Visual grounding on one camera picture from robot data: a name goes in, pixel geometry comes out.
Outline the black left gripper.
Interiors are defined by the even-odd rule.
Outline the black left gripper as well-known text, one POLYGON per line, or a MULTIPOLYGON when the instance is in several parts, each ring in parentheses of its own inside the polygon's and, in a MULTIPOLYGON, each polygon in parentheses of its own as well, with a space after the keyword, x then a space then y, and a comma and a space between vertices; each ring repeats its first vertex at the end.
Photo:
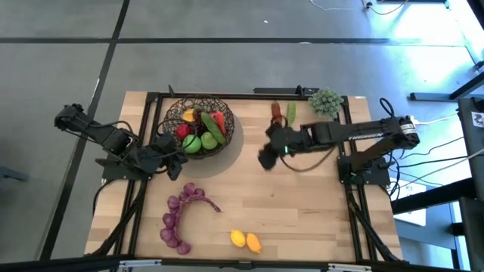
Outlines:
POLYGON ((153 148, 157 151, 155 158, 160 161, 160 166, 167 165, 166 173, 171 181, 175 181, 182 171, 182 165, 188 162, 188 157, 179 152, 177 140, 170 133, 162 133, 153 142, 153 148))

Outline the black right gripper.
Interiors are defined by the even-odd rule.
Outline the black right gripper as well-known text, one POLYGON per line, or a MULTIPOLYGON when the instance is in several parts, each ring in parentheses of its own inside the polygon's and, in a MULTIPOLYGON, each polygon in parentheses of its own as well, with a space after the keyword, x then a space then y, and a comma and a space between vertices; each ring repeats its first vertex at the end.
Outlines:
POLYGON ((282 127, 280 122, 272 122, 265 130, 269 145, 264 145, 258 152, 258 160, 265 170, 275 167, 279 155, 301 153, 305 150, 305 138, 302 131, 291 127, 282 127))

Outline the green apple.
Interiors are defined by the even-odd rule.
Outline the green apple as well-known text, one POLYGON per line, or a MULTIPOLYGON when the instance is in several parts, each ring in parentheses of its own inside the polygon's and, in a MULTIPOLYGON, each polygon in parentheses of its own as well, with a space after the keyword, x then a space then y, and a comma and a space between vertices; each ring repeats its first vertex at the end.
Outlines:
POLYGON ((213 150, 218 146, 218 141, 209 131, 204 132, 200 137, 201 145, 205 150, 213 150))
POLYGON ((201 147, 201 139, 195 134, 189 134, 182 142, 182 147, 186 153, 197 153, 201 147))

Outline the red apple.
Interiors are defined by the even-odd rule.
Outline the red apple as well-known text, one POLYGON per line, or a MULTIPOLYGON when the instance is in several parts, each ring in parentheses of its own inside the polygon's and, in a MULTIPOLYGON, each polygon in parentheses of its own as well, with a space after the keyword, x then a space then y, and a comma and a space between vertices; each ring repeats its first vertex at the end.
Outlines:
POLYGON ((188 124, 180 124, 175 130, 175 136, 183 141, 188 135, 191 134, 191 127, 188 124))

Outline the dark woven wire basket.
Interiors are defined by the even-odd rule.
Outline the dark woven wire basket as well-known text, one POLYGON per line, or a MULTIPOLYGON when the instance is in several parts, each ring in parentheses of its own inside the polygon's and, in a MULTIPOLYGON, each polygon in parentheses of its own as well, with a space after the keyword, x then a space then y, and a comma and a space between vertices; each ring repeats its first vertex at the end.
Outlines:
POLYGON ((197 153, 186 153, 190 159, 205 159, 207 157, 214 156, 217 153, 220 153, 230 144, 234 134, 234 114, 227 103, 217 97, 211 95, 191 95, 176 100, 164 113, 163 121, 158 125, 158 131, 159 133, 170 133, 177 140, 178 146, 183 149, 183 141, 180 141, 175 136, 177 126, 180 124, 188 124, 191 127, 191 134, 195 134, 200 138, 204 132, 208 131, 200 117, 200 114, 202 112, 206 112, 210 115, 210 113, 216 111, 222 112, 225 118, 226 144, 218 144, 218 146, 213 150, 205 150, 203 147, 201 147, 197 153), (182 119, 183 112, 188 109, 194 109, 195 120, 193 122, 186 122, 182 119))

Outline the green cucumber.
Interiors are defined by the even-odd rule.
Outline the green cucumber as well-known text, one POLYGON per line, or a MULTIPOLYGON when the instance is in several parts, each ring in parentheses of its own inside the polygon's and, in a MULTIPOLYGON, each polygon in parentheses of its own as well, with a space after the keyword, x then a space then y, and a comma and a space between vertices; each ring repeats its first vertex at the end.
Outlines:
POLYGON ((221 145, 226 144, 225 136, 223 135, 223 133, 219 129, 215 120, 206 112, 202 112, 200 114, 200 117, 201 117, 203 123, 205 124, 206 128, 213 135, 213 137, 216 139, 216 141, 221 145))

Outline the yellow lemon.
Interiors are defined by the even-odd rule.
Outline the yellow lemon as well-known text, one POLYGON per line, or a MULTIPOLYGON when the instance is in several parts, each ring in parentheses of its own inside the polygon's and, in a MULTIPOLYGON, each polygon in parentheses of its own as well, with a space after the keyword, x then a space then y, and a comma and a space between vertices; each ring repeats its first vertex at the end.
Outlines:
POLYGON ((241 230, 232 230, 230 232, 231 242, 238 248, 243 248, 246 245, 245 234, 241 230))

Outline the orange lemon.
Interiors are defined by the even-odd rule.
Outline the orange lemon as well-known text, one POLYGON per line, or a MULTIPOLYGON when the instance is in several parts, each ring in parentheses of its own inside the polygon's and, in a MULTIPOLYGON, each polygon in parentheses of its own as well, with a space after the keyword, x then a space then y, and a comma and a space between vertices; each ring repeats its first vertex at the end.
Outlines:
POLYGON ((260 254, 262 252, 262 244, 257 235, 248 233, 246 236, 246 244, 249 250, 253 253, 260 254))

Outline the potted green succulent plant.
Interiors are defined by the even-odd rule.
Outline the potted green succulent plant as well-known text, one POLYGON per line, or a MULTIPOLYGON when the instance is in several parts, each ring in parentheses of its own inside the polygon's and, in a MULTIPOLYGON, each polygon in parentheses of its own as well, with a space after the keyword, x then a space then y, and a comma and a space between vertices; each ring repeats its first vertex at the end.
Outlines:
POLYGON ((316 91, 309 99, 309 106, 318 116, 335 119, 340 112, 343 99, 329 88, 316 91))

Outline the white box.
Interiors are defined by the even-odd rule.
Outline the white box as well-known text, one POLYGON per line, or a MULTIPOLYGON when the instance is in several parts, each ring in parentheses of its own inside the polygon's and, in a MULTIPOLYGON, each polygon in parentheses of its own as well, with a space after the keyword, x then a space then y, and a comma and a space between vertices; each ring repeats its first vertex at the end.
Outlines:
MULTIPOLYGON (((399 185, 394 190, 391 200, 400 200, 407 196, 412 196, 417 193, 423 193, 427 187, 422 184, 409 184, 409 181, 400 180, 399 185)), ((417 226, 425 227, 427 224, 426 209, 419 209, 412 212, 401 213, 394 215, 394 219, 404 221, 417 226)))

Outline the black desk leg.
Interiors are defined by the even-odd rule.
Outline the black desk leg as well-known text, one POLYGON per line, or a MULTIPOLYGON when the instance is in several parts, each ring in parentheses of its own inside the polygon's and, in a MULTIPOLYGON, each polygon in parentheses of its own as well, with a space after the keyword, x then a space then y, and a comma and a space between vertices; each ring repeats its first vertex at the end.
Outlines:
POLYGON ((475 76, 452 93, 412 92, 410 93, 409 99, 412 101, 454 102, 461 98, 471 98, 471 93, 482 86, 484 86, 484 73, 475 76))

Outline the black floor beam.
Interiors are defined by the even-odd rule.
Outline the black floor beam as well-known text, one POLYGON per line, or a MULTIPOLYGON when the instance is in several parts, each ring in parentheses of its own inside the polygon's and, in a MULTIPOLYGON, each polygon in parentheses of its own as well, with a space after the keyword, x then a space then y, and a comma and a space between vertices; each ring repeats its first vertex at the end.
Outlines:
POLYGON ((426 209, 448 202, 457 201, 461 197, 484 201, 484 179, 466 178, 442 187, 413 194, 392 201, 392 213, 398 215, 426 209))

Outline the tall black cabinet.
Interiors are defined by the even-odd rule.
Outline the tall black cabinet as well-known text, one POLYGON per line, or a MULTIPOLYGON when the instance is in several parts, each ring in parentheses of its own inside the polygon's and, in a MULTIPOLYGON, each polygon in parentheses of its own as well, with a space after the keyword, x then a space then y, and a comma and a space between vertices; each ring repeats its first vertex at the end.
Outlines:
MULTIPOLYGON (((471 119, 472 111, 484 113, 484 98, 460 99, 458 111, 471 178, 484 179, 484 128, 474 127, 471 119)), ((484 272, 484 201, 464 197, 460 205, 470 268, 475 272, 484 272)))

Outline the black bracket bar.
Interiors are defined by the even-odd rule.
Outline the black bracket bar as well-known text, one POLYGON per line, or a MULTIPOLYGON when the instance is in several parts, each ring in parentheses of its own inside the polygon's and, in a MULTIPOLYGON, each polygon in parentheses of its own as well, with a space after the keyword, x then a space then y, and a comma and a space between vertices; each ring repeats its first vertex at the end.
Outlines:
POLYGON ((295 88, 254 88, 254 94, 295 94, 300 96, 306 96, 318 92, 320 88, 302 87, 301 85, 295 88))

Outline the silver corner bracket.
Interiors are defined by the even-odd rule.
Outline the silver corner bracket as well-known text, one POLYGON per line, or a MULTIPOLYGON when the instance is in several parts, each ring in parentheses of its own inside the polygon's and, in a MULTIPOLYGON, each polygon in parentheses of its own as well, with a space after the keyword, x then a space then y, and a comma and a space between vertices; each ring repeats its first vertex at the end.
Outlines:
POLYGON ((372 272, 370 266, 329 263, 326 272, 372 272))
POLYGON ((123 260, 119 262, 119 268, 153 267, 161 264, 160 259, 123 260))

